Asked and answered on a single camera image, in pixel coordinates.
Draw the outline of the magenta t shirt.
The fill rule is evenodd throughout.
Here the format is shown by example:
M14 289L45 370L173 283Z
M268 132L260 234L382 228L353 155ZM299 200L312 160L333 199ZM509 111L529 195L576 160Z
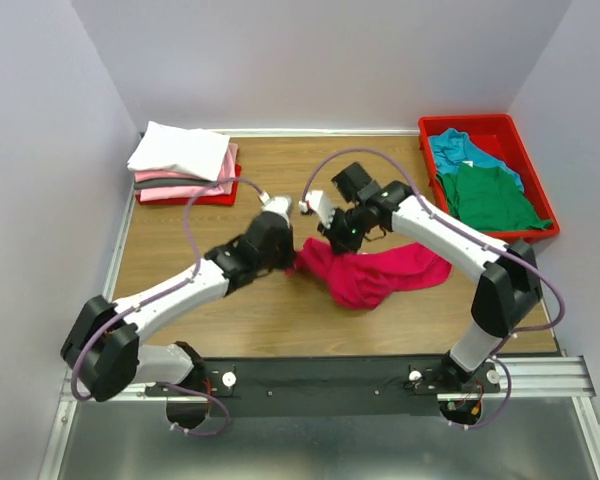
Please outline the magenta t shirt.
M315 238L295 252L288 275L307 274L322 282L338 305L373 310L395 292L428 289L443 284L452 265L426 247L411 243L380 253L337 255Z

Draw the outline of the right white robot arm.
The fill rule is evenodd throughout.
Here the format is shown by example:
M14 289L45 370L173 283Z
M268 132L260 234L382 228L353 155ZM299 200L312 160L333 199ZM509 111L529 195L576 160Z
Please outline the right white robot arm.
M433 378L450 391L465 390L543 298L532 247L523 240L508 244L462 224L402 181L382 186L357 162L332 182L351 208L335 206L320 190L304 193L303 208L318 216L318 229L335 253L357 252L378 227L419 242L474 281L470 326L444 355Z

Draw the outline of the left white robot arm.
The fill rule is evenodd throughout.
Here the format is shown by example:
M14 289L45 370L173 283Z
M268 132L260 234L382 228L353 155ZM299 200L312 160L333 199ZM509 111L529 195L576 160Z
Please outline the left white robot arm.
M194 393L203 360L185 342L152 346L149 339L184 314L286 270L294 259L293 229L285 212L262 210L246 231L207 252L162 283L115 302L98 295L82 307L60 354L71 369L78 400L104 402L128 386L163 384Z

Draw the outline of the red folded t shirt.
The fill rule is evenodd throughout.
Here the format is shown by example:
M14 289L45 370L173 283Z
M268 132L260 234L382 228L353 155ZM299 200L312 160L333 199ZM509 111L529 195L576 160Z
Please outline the red folded t shirt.
M192 195L210 183L210 180L165 170L134 174L135 197L141 205L184 205ZM236 183L214 187L204 192L197 203L232 206L236 201L237 189Z

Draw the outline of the pink folded t shirt lower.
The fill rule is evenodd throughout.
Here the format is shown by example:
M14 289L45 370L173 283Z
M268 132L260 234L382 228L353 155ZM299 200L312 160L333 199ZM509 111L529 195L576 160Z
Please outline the pink folded t shirt lower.
M209 187L175 187L135 190L136 199L147 205L180 205L195 195L199 195L198 204L232 206L237 197L235 183Z

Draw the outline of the white folded t shirt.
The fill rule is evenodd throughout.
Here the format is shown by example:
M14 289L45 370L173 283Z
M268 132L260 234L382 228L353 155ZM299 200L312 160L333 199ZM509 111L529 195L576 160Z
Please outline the white folded t shirt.
M132 172L169 170L216 180L230 137L205 129L184 129L149 121L127 161Z

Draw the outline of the grey folded t shirt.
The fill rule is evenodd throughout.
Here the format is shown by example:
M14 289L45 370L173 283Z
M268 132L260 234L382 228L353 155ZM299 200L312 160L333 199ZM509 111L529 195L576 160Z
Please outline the grey folded t shirt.
M145 190L154 188L175 188L175 187L209 187L216 188L219 184L217 182L199 179L189 178L156 178L144 181L135 181L135 190Z

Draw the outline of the blue t shirt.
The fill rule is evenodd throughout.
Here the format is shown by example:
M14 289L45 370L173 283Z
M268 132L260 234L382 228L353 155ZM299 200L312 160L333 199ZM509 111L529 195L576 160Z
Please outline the blue t shirt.
M442 134L430 136L428 144L438 174L456 174L462 165L499 168L513 179L521 192L524 191L520 175L504 161L477 147L466 132L448 128Z

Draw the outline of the green t shirt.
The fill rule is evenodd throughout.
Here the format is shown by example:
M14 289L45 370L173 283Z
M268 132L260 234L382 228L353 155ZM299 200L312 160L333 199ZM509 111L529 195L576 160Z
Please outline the green t shirt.
M462 164L455 173L438 173L436 178L450 215L480 232L546 230L553 224L537 214L501 168Z

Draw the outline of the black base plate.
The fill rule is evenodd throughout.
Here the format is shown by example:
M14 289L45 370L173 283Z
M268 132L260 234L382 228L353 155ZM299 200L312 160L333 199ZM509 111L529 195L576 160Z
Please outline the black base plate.
M452 374L434 354L208 358L204 373L233 418L436 416L444 400L501 391L493 363Z

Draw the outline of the aluminium frame rail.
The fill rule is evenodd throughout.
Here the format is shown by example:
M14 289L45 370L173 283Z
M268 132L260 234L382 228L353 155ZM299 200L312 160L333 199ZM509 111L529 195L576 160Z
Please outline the aluminium frame rail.
M562 356L504 356L498 359L508 368L512 379L511 398L563 398L596 396L583 357ZM504 368L495 365L500 378L499 392L487 395L492 398L504 396L507 381ZM148 400L149 389L156 382L131 384L112 401ZM75 401L70 389L70 373L67 372L61 391L61 401Z

